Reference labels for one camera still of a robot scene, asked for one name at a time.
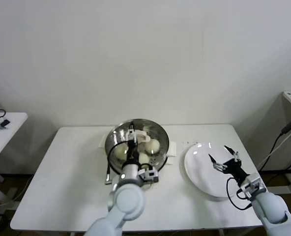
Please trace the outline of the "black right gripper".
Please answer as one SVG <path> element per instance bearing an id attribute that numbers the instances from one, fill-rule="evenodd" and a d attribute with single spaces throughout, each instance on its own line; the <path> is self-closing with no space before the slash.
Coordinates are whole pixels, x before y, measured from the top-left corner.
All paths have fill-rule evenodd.
<path id="1" fill-rule="evenodd" d="M 234 151 L 231 147 L 228 147 L 228 146 L 224 146 L 224 148 L 233 156 L 233 158 L 231 158 L 229 161 L 225 162 L 224 164 L 221 164 L 221 163 L 218 163 L 209 154 L 213 168 L 216 169 L 217 171 L 223 172 L 224 174 L 232 175 L 235 181 L 237 182 L 237 185 L 241 186 L 242 183 L 249 176 L 249 174 L 246 173 L 241 167 L 242 162 L 239 158 L 238 151 Z"/>

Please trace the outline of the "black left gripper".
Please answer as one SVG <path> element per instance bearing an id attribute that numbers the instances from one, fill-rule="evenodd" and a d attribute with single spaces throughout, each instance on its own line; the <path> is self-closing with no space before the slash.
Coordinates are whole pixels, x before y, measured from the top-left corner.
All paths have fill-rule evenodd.
<path id="1" fill-rule="evenodd" d="M 135 125 L 134 122 L 131 121 L 129 123 L 129 129 L 126 133 L 126 141 L 128 146 L 127 157 L 124 165 L 128 164 L 136 164 L 140 165 L 139 163 L 139 153 L 138 153 L 138 140 L 137 134 L 135 133 Z"/>

